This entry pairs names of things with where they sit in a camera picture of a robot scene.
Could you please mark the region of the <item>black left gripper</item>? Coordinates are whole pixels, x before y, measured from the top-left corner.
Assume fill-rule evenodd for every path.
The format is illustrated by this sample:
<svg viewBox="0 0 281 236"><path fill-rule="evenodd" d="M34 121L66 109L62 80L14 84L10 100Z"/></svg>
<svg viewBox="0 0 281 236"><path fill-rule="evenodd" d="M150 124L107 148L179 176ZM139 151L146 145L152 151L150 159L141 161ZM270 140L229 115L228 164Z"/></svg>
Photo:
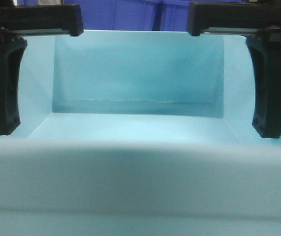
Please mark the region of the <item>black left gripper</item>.
<svg viewBox="0 0 281 236"><path fill-rule="evenodd" d="M78 4L15 6L0 3L0 136L10 135L21 123L18 82L28 44L17 35L80 36L83 32Z"/></svg>

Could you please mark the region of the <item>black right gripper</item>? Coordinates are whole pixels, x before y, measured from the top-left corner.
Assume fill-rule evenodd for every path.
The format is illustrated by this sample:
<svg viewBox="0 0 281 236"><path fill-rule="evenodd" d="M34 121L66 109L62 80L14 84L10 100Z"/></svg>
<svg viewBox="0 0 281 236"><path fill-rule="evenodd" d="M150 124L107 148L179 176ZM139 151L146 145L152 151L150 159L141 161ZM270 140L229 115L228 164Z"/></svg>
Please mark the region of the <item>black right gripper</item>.
<svg viewBox="0 0 281 236"><path fill-rule="evenodd" d="M255 85L252 125L262 138L281 136L281 0L192 1L187 32L246 38Z"/></svg>

